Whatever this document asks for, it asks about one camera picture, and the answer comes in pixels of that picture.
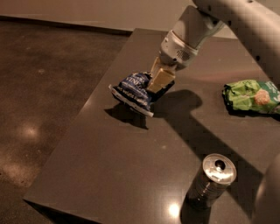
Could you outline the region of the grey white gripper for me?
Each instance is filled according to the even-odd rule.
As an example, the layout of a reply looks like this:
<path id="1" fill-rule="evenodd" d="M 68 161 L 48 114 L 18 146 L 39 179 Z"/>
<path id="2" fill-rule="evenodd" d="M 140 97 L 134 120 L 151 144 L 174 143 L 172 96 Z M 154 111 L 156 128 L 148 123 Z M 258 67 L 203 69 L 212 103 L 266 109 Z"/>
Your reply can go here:
<path id="1" fill-rule="evenodd" d="M 175 80 L 175 74 L 166 70 L 173 67 L 182 70 L 198 55 L 207 38 L 223 27 L 217 18 L 211 17 L 193 6 L 187 6 L 179 20 L 161 43 L 150 73 L 153 77 L 147 90 L 157 93 Z"/>

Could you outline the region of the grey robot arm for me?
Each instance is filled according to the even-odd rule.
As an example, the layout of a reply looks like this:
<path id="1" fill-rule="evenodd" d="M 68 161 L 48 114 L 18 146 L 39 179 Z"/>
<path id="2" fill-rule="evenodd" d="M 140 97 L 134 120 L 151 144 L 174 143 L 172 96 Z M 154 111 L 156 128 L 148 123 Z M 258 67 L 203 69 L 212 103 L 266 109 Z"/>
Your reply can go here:
<path id="1" fill-rule="evenodd" d="M 227 82 L 265 79 L 279 82 L 279 16 L 256 0 L 193 0 L 167 32 L 159 48 L 164 67 L 176 67 L 175 87 L 154 106 L 166 120 L 167 168 L 183 194 L 179 224 L 270 224 L 279 221 L 278 192 L 258 194 L 279 153 L 279 119 L 253 111 L 228 112 L 221 89 Z M 229 158 L 233 184 L 206 210 L 187 196 L 209 154 Z"/>

